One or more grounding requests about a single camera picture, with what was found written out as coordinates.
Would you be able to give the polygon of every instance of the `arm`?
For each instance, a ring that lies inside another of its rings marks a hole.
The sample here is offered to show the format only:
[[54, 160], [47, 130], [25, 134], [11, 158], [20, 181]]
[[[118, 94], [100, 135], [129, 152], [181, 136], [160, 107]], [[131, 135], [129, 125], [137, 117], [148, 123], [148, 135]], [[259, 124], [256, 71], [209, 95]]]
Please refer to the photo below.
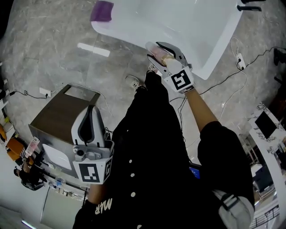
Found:
[[92, 204], [100, 204], [105, 194], [105, 185], [92, 184], [88, 192], [88, 201]]
[[204, 181], [212, 190], [244, 196], [253, 205], [251, 170], [237, 135], [218, 122], [195, 89], [186, 97], [201, 133], [198, 159]]
[[26, 173], [30, 173], [30, 168], [29, 168], [28, 163], [27, 163], [26, 160], [24, 160], [23, 170]]
[[193, 112], [198, 129], [201, 132], [202, 129], [213, 121], [217, 121], [215, 115], [211, 112], [205, 101], [198, 94], [196, 89], [193, 89], [186, 93], [186, 97], [189, 102], [189, 106]]

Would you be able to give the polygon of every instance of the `white sneaker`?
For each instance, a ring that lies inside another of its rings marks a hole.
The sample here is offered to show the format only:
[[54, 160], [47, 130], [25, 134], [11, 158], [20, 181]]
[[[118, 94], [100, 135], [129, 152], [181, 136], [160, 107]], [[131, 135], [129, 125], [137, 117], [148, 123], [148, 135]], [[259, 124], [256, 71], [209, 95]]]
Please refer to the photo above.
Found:
[[154, 71], [155, 73], [157, 73], [158, 69], [150, 63], [148, 70]]
[[125, 82], [127, 83], [128, 86], [130, 86], [132, 89], [134, 89], [134, 91], [136, 91], [137, 88], [142, 85], [140, 83], [140, 80], [133, 75], [126, 76]]

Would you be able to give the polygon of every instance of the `gray marble floor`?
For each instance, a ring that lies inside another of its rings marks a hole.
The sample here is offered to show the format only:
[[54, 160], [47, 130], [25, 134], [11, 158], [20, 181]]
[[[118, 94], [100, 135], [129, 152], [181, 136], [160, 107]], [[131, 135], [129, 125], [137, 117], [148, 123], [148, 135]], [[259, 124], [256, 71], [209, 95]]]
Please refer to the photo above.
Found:
[[[106, 37], [95, 32], [89, 22], [94, 0], [15, 0], [10, 14], [7, 32], [0, 43], [0, 59], [4, 62], [3, 76], [9, 81], [11, 91], [27, 90], [31, 95], [41, 96], [39, 87], [56, 90], [68, 83], [77, 83], [98, 90], [105, 95], [110, 112], [103, 97], [98, 107], [105, 125], [113, 130], [124, 117], [132, 102], [134, 91], [125, 85], [127, 74], [144, 79], [148, 68], [146, 51], [132, 44]], [[239, 39], [239, 48], [246, 63], [272, 46], [286, 47], [286, 11], [280, 0], [265, 2], [263, 13], [244, 12], [234, 36]], [[104, 57], [92, 51], [78, 48], [102, 48], [110, 51]], [[245, 73], [247, 84], [243, 90], [229, 97], [245, 83], [245, 75], [239, 73], [224, 84], [203, 95], [214, 114], [223, 125], [240, 133], [246, 118], [260, 101], [271, 101], [279, 84], [274, 76], [284, 66], [273, 64], [273, 52], [266, 53]], [[235, 59], [230, 45], [225, 50], [210, 78], [196, 78], [199, 92], [224, 80], [236, 72]], [[179, 95], [169, 90], [170, 99]], [[27, 141], [31, 139], [28, 124], [50, 99], [40, 100], [13, 95], [7, 112], [17, 131]], [[172, 102], [177, 109], [180, 99]], [[189, 105], [182, 111], [183, 132], [186, 147], [193, 161], [197, 162], [199, 132]]]

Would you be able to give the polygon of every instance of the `electrical outlet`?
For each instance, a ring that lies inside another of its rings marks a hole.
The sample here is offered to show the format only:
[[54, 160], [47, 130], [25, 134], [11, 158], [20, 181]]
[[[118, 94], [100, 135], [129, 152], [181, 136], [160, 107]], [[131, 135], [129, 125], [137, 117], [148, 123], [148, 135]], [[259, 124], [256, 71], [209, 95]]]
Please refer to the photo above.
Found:
[[246, 68], [246, 65], [245, 65], [245, 62], [243, 60], [243, 57], [242, 57], [242, 54], [241, 53], [238, 53], [236, 55], [236, 62], [237, 62], [237, 67], [242, 70], [242, 69], [245, 69]]
[[48, 97], [51, 97], [51, 91], [50, 90], [40, 88], [40, 93], [43, 94], [44, 96], [48, 95]]

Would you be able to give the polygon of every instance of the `purple cloth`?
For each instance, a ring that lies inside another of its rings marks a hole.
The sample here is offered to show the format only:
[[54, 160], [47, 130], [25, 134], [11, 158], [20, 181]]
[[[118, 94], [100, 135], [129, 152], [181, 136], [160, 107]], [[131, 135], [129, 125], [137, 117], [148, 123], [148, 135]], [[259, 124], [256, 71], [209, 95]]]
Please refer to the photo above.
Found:
[[111, 11], [114, 3], [107, 1], [97, 1], [90, 15], [90, 21], [111, 21]]

